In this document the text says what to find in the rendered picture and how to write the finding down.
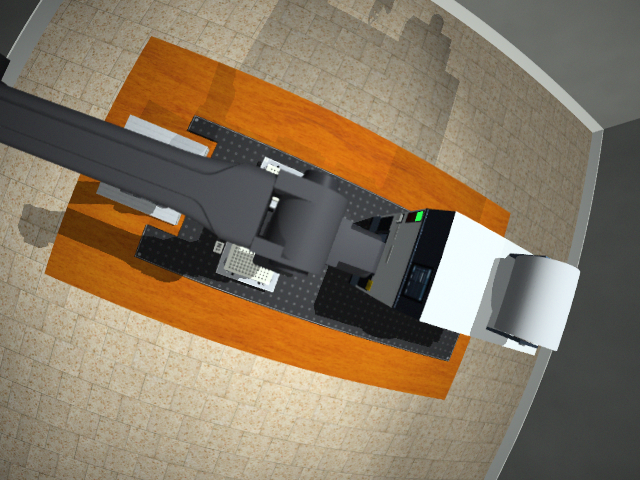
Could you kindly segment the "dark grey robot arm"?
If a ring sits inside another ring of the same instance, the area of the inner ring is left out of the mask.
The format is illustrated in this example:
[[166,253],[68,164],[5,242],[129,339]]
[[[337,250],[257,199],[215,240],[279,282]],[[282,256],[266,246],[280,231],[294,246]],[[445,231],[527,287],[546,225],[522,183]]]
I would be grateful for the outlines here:
[[177,148],[8,86],[9,63],[0,53],[0,143],[170,208],[285,272],[307,277],[328,265],[376,273],[386,244],[343,218],[348,201],[332,176],[276,174]]

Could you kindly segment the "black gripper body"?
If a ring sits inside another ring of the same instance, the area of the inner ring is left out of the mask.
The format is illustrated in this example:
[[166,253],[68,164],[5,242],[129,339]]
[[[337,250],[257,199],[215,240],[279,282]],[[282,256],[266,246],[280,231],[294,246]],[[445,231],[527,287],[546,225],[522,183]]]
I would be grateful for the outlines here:
[[[267,226],[266,226],[266,228],[265,228],[265,231],[264,231],[264,233],[263,233],[263,235],[262,235],[262,236],[264,236],[264,237],[265,237],[265,235],[266,235],[266,232],[267,232],[267,228],[268,228],[269,223],[270,223],[270,221],[267,223]],[[265,269],[267,269],[267,270],[273,271],[273,272],[278,273],[278,274],[281,272],[281,270],[279,270],[279,269],[277,269],[277,268],[275,268],[275,267],[273,267],[273,266],[271,266],[271,265],[269,264],[269,258],[266,258],[266,257],[260,256],[260,255],[257,255],[257,254],[255,254],[255,255],[254,255],[253,263],[254,263],[255,265],[257,265],[257,266],[260,266],[260,267],[262,267],[262,268],[265,268]]]

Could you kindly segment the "white cylinder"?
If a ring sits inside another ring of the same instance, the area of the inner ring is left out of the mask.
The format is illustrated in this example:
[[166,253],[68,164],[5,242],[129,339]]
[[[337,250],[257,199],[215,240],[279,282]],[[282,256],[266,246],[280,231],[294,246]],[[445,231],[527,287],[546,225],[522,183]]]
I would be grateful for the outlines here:
[[517,256],[494,328],[557,351],[579,275],[557,260]]

